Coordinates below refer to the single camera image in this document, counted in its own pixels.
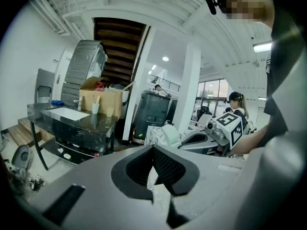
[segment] wooden staircase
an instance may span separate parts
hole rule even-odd
[[[18,119],[18,124],[8,128],[8,131],[18,146],[28,145],[31,147],[34,145],[30,121],[27,117]],[[37,141],[41,141],[41,134],[37,126],[35,126],[35,134]]]
[[[101,74],[106,85],[120,83],[127,86],[131,82],[134,61],[144,30],[145,25],[138,22],[95,18],[94,40],[102,41],[108,55]]]

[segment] balcony railing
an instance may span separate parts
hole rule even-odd
[[[155,85],[159,84],[162,89],[170,89],[172,91],[180,92],[180,87],[181,87],[180,85],[159,78],[158,76],[148,75],[147,82],[151,82]]]

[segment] white cup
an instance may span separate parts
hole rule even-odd
[[[99,103],[93,103],[92,113],[93,114],[97,114],[98,113],[98,108],[99,108]]]

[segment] cup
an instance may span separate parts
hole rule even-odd
[[[108,107],[106,110],[106,116],[111,117],[113,114],[114,108],[113,107]]]
[[[99,103],[93,103],[92,113],[93,114],[97,114],[98,113],[98,108],[99,108]]]

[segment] baseball cap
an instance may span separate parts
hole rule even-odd
[[[232,92],[232,93],[229,95],[229,97],[228,97],[228,101],[227,101],[227,99],[226,99],[226,101],[227,101],[227,103],[230,103],[230,101],[234,101],[235,99],[237,99],[237,98],[239,98],[239,97],[242,97],[242,94],[241,94],[241,93],[239,93],[239,92]]]

